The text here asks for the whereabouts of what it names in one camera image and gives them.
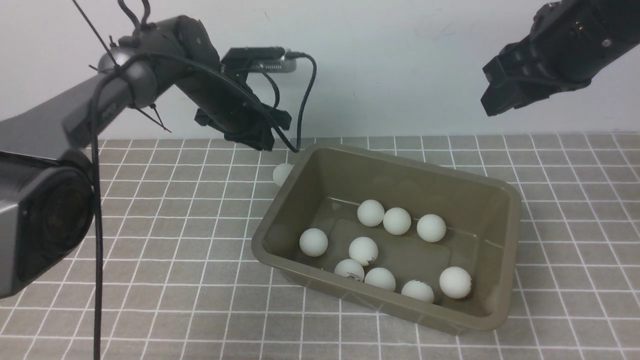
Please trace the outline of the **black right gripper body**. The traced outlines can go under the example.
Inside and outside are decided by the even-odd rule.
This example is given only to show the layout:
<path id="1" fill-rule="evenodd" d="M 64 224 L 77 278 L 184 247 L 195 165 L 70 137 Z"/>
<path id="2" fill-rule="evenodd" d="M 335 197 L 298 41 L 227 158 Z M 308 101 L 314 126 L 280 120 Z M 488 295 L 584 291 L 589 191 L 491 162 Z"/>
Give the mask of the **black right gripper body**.
<path id="1" fill-rule="evenodd" d="M 540 27 L 507 44 L 482 69 L 489 82 L 481 97 L 487 116 L 586 88 L 592 76 L 585 55 L 593 41 L 586 27 Z"/>

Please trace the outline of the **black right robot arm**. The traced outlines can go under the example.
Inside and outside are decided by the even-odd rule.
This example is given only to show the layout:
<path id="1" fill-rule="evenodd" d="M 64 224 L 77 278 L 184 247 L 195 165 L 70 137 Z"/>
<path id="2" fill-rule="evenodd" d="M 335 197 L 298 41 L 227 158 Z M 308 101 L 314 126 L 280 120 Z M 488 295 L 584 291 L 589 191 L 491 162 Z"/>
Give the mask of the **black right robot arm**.
<path id="1" fill-rule="evenodd" d="M 485 66 L 487 116 L 586 88 L 594 76 L 639 44 L 637 0 L 559 0 L 543 5 L 530 32 Z"/>

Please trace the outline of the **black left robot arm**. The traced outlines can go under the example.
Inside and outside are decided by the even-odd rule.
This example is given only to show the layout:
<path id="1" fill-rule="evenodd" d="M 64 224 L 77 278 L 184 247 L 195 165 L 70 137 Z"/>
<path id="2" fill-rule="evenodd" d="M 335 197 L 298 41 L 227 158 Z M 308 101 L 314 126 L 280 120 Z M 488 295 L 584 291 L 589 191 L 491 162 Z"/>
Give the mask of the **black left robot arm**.
<path id="1" fill-rule="evenodd" d="M 201 21 L 181 15 L 135 25 L 103 55 L 96 75 L 3 120 L 1 297 L 18 294 L 86 236 L 99 178 L 85 150 L 121 112 L 148 107 L 176 86 L 197 106 L 197 124 L 270 151 L 272 130 L 288 130 L 291 116 L 262 103 L 247 75 L 296 67 L 283 47 L 231 48 L 221 58 Z"/>

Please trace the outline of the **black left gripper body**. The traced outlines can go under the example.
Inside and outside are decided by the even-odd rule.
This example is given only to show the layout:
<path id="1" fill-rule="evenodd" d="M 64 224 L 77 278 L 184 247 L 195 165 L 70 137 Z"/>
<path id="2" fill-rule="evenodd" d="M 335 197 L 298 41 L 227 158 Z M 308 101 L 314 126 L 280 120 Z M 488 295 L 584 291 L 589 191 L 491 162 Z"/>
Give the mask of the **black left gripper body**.
<path id="1" fill-rule="evenodd" d="M 273 121 L 269 122 L 245 96 L 208 75 L 194 76 L 194 103 L 198 107 L 194 117 L 196 123 L 221 132 L 226 141 L 257 151 L 271 151 L 275 143 L 272 128 L 278 126 L 289 130 L 292 122 L 288 112 L 258 101 L 264 112 L 271 116 Z"/>

